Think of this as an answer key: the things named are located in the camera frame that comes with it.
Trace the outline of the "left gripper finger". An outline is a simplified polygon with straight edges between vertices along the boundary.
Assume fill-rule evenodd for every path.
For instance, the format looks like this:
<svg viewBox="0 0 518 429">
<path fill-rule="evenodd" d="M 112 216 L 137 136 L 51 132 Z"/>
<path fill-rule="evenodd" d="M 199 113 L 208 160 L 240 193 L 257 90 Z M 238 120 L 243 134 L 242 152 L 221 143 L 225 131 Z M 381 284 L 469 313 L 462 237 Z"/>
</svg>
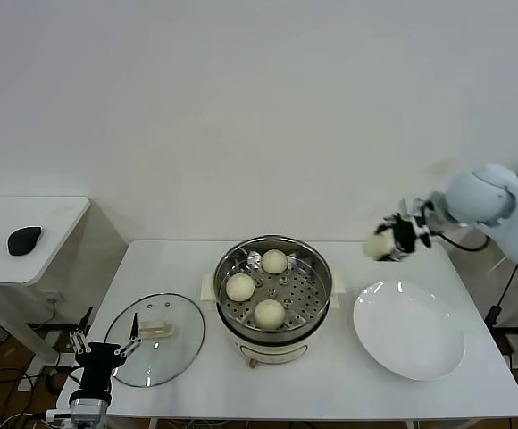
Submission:
<svg viewBox="0 0 518 429">
<path fill-rule="evenodd" d="M 114 351 L 114 355 L 120 358 L 130 356 L 141 344 L 142 339 L 139 337 L 138 314 L 135 313 L 132 320 L 132 326 L 129 335 L 129 341 Z"/>
<path fill-rule="evenodd" d="M 70 341 L 73 348 L 73 351 L 76 354 L 85 354 L 90 353 L 91 348 L 88 345 L 87 337 L 85 334 L 88 320 L 92 314 L 93 308 L 89 307 L 88 311 L 81 317 L 79 320 L 76 329 L 70 332 Z"/>
</svg>

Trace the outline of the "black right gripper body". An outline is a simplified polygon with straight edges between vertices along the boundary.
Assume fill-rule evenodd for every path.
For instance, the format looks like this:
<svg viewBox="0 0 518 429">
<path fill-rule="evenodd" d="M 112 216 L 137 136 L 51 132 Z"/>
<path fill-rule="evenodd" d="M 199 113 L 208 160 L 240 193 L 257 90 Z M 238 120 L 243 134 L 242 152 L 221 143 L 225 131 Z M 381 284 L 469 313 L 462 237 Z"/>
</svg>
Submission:
<svg viewBox="0 0 518 429">
<path fill-rule="evenodd" d="M 425 248 L 431 248 L 430 215 L 433 212 L 434 205 L 432 203 L 419 203 L 411 211 L 406 209 L 400 214 L 402 224 L 404 225 L 406 253 L 413 253 L 417 242 L 421 242 Z"/>
</svg>

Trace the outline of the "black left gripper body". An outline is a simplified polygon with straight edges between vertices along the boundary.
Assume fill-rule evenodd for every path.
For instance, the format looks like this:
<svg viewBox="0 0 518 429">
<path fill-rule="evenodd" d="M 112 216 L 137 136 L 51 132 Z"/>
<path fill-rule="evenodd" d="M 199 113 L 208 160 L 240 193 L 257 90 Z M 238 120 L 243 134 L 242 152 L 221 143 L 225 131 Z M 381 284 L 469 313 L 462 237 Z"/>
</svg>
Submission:
<svg viewBox="0 0 518 429">
<path fill-rule="evenodd" d="M 80 388 L 85 393 L 108 391 L 112 372 L 122 366 L 124 358 L 118 353 L 120 345 L 106 342 L 90 342 L 89 351 L 79 355 L 83 368 Z"/>
</svg>

